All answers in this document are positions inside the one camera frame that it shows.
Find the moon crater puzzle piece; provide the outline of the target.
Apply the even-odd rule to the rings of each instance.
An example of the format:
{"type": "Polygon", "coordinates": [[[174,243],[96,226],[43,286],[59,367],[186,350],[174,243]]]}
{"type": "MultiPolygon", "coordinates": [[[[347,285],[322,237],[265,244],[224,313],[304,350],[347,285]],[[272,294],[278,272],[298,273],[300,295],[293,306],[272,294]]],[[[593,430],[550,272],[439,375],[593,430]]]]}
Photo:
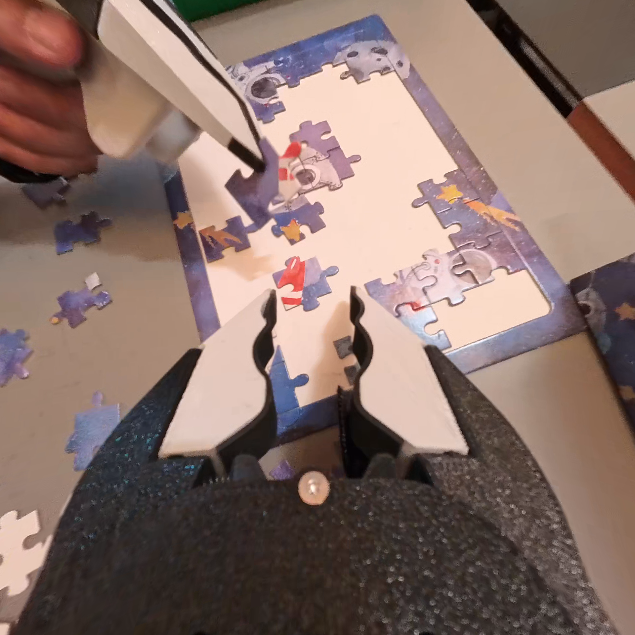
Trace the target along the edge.
{"type": "Polygon", "coordinates": [[[372,74],[395,72],[403,80],[410,75],[410,61],[404,49],[391,41],[360,41],[339,51],[332,66],[345,65],[341,79],[352,77],[357,84],[370,80],[372,74]]]}

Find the white astronaut puzzle piece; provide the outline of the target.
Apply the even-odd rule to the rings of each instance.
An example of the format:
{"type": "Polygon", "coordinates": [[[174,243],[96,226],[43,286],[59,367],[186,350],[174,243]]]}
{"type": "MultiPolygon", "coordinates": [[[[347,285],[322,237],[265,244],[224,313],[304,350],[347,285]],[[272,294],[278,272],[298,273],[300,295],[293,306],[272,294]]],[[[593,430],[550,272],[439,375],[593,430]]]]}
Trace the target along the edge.
{"type": "Polygon", "coordinates": [[[468,290],[492,282],[497,269],[510,271],[484,248],[468,247],[445,253],[430,249],[423,253],[419,263],[400,272],[400,281],[408,288],[406,303],[414,307],[443,300],[456,306],[463,303],[468,290]]]}

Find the orange comet tail puzzle piece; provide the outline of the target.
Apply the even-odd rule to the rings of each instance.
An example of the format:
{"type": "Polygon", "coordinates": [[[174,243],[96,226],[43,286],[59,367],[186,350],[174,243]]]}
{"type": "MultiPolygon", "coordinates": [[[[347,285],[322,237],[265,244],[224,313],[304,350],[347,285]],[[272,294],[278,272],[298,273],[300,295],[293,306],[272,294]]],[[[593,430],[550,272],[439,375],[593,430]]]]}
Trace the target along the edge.
{"type": "Polygon", "coordinates": [[[226,226],[207,226],[198,231],[207,264],[224,258],[224,251],[232,248],[235,253],[250,248],[249,234],[256,231],[254,224],[245,226],[240,216],[226,220],[226,226]]]}

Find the grey porthole half puzzle piece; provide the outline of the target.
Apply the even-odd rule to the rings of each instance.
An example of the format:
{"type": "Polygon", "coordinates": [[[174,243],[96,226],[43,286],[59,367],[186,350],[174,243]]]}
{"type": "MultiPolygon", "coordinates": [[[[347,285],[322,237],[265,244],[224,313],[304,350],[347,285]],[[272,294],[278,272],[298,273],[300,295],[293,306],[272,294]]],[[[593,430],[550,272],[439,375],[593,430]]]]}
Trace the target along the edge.
{"type": "Polygon", "coordinates": [[[291,163],[290,173],[297,182],[300,194],[306,194],[324,186],[319,168],[310,161],[301,159],[294,161],[291,163]]]}

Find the assembled astronaut puzzle pieces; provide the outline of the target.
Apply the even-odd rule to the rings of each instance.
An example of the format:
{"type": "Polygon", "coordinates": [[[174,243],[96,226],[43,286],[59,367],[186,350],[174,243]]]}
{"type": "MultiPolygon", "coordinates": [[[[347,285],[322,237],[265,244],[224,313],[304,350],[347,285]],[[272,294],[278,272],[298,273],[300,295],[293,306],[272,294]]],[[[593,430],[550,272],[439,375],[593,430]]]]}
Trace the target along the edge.
{"type": "Polygon", "coordinates": [[[302,79],[321,72],[325,65],[332,65],[336,54],[348,45],[326,43],[308,48],[294,45],[276,57],[250,65],[239,62],[227,66],[226,71],[256,118],[264,124],[272,123],[277,114],[285,111],[279,89],[282,86],[295,88],[302,79]]]}

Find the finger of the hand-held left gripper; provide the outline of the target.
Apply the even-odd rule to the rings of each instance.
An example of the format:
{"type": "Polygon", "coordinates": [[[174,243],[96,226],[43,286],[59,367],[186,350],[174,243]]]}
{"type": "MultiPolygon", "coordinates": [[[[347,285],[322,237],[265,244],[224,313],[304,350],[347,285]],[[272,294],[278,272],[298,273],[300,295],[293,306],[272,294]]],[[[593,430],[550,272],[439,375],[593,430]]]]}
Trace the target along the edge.
{"type": "Polygon", "coordinates": [[[184,53],[177,53],[173,45],[163,57],[200,103],[202,113],[244,148],[259,149],[261,134],[253,109],[225,67],[169,1],[153,1],[153,13],[184,47],[184,53]]]}
{"type": "Polygon", "coordinates": [[[200,103],[171,70],[163,54],[176,45],[184,47],[153,13],[153,1],[103,1],[97,21],[99,42],[127,65],[167,102],[191,120],[201,131],[226,147],[254,171],[264,171],[264,156],[259,149],[244,148],[202,113],[200,103]]]}

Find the blue puzzle piece white corner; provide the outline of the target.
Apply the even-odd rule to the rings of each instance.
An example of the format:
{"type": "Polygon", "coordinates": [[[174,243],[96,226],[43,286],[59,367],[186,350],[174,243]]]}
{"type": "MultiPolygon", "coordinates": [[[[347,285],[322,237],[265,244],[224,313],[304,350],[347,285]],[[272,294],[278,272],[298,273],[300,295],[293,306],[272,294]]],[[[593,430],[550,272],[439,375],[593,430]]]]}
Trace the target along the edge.
{"type": "Polygon", "coordinates": [[[50,318],[51,324],[60,324],[66,321],[70,328],[77,328],[86,321],[86,311],[92,308],[103,309],[112,303],[112,297],[108,291],[95,293],[102,285],[99,274],[94,272],[86,277],[83,288],[73,291],[68,290],[58,298],[59,311],[50,318]]]}

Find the grey moon puzzle piece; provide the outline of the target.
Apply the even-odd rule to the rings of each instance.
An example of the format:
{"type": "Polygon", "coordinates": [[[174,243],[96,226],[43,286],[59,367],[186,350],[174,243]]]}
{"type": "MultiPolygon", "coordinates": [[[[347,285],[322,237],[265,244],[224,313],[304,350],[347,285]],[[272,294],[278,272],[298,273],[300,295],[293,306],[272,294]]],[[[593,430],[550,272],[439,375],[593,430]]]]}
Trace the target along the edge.
{"type": "MultiPolygon", "coordinates": [[[[345,360],[353,355],[353,338],[350,335],[335,340],[333,345],[340,360],[345,360]]],[[[349,386],[354,385],[359,370],[360,364],[357,359],[344,366],[344,375],[349,386]]]]}

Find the red rocket puzzle piece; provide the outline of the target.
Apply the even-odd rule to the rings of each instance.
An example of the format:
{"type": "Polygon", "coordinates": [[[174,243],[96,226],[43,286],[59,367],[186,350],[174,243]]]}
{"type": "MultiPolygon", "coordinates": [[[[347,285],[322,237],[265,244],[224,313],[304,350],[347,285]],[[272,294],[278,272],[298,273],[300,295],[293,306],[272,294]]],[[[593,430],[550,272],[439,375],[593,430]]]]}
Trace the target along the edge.
{"type": "Polygon", "coordinates": [[[316,257],[303,260],[293,256],[285,261],[283,269],[272,274],[272,279],[281,292],[285,311],[302,307],[304,312],[309,312],[320,306],[321,297],[331,293],[328,279],[338,273],[337,266],[322,268],[316,257]]]}

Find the pile of puzzle pieces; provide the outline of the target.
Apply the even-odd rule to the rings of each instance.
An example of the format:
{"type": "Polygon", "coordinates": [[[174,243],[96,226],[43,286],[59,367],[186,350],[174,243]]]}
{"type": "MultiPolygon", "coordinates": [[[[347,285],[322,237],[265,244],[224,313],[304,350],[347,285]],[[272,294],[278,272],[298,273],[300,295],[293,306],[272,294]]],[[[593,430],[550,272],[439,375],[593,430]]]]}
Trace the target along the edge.
{"type": "Polygon", "coordinates": [[[17,510],[1,517],[1,591],[17,596],[27,591],[29,575],[44,565],[52,535],[26,546],[27,539],[41,531],[39,513],[33,510],[22,516],[17,510]]]}

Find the grey satellite puzzle piece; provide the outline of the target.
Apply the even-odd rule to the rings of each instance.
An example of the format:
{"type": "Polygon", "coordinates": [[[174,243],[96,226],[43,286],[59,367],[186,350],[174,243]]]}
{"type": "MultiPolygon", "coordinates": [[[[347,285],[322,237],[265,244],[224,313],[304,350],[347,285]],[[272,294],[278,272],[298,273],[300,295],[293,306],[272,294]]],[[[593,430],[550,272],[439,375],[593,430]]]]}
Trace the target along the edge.
{"type": "Polygon", "coordinates": [[[327,154],[317,155],[314,167],[319,177],[314,183],[314,189],[326,187],[329,191],[341,189],[344,180],[354,177],[352,165],[361,161],[361,155],[354,154],[347,157],[340,148],[334,148],[327,154]]]}

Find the blue puzzle piece orange star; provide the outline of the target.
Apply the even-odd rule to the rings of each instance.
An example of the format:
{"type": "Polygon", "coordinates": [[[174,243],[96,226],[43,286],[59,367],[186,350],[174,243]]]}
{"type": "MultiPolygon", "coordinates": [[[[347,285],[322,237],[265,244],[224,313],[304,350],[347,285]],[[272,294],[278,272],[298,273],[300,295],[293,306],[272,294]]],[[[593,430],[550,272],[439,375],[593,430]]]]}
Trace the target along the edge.
{"type": "Polygon", "coordinates": [[[271,232],[275,237],[285,237],[291,245],[297,244],[306,238],[304,227],[308,228],[311,234],[325,229],[323,213],[324,207],[319,202],[305,202],[295,208],[281,205],[273,211],[274,224],[271,232]]]}

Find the purple puzzle piece rocket nose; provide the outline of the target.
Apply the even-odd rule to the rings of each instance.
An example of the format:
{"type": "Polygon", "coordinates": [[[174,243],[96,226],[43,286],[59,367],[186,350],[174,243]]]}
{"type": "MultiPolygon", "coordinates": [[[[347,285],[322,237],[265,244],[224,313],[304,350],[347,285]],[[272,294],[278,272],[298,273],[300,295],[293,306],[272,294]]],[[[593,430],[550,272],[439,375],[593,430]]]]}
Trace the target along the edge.
{"type": "Polygon", "coordinates": [[[279,199],[287,203],[302,188],[292,171],[292,167],[297,168],[300,165],[297,156],[283,157],[283,165],[280,167],[279,155],[266,138],[260,140],[259,146],[264,156],[264,171],[254,171],[249,177],[244,177],[236,170],[225,184],[226,190],[250,218],[251,223],[247,226],[250,233],[270,222],[272,216],[269,206],[272,202],[279,199]]]}

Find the blue space puzzle frame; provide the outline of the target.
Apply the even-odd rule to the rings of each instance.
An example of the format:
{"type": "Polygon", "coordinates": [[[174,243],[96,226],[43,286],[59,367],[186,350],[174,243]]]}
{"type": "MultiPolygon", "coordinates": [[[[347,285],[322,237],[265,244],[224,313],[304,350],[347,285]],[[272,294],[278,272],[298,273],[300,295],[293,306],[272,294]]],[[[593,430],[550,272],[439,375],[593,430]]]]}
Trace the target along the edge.
{"type": "MultiPolygon", "coordinates": [[[[244,63],[276,57],[294,45],[308,48],[366,40],[397,43],[382,19],[371,15],[244,63]]],[[[352,165],[354,177],[335,191],[322,187],[299,193],[287,203],[272,202],[272,218],[249,234],[249,249],[235,253],[229,248],[221,260],[211,264],[205,260],[200,229],[225,227],[226,220],[235,216],[245,226],[251,223],[225,188],[236,170],[244,177],[247,170],[208,135],[200,136],[180,158],[177,172],[164,186],[202,340],[253,296],[275,289],[279,333],[274,346],[281,346],[291,377],[309,376],[309,382],[296,390],[300,408],[277,415],[278,443],[335,424],[337,390],[349,387],[344,366],[355,360],[353,355],[340,360],[333,345],[339,338],[353,337],[350,287],[365,290],[364,284],[374,279],[393,282],[402,270],[419,263],[426,250],[445,253],[468,248],[455,249],[449,239],[458,226],[445,229],[428,205],[412,206],[420,197],[419,182],[439,183],[447,172],[459,168],[485,202],[502,203],[513,211],[411,62],[406,79],[395,72],[372,74],[360,84],[352,77],[340,78],[345,68],[325,65],[297,87],[282,86],[279,97],[285,111],[272,123],[262,123],[262,133],[282,153],[296,143],[289,135],[301,123],[327,121],[331,132],[325,137],[336,137],[347,157],[361,155],[361,161],[352,165]],[[305,240],[294,245],[285,237],[275,237],[273,211],[305,202],[323,205],[325,229],[311,234],[304,227],[305,240]],[[328,279],[331,293],[321,297],[313,311],[297,307],[287,312],[282,307],[272,274],[293,256],[316,257],[324,269],[339,268],[328,279]]],[[[320,152],[297,143],[302,145],[300,159],[315,163],[320,152]]],[[[566,284],[522,225],[518,233],[505,229],[484,248],[510,271],[497,269],[492,282],[468,290],[459,305],[451,306],[446,300],[430,305],[438,322],[426,331],[446,332],[451,348],[445,351],[464,373],[550,345],[585,328],[566,284]]]]}

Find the green plastic bin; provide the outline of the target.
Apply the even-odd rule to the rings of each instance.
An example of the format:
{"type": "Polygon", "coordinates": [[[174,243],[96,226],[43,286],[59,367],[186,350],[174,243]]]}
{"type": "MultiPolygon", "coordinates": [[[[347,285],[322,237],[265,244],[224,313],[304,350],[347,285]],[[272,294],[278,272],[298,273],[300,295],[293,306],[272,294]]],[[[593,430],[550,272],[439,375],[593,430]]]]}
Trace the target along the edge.
{"type": "Polygon", "coordinates": [[[172,1],[188,21],[200,21],[263,1],[172,1]]]}

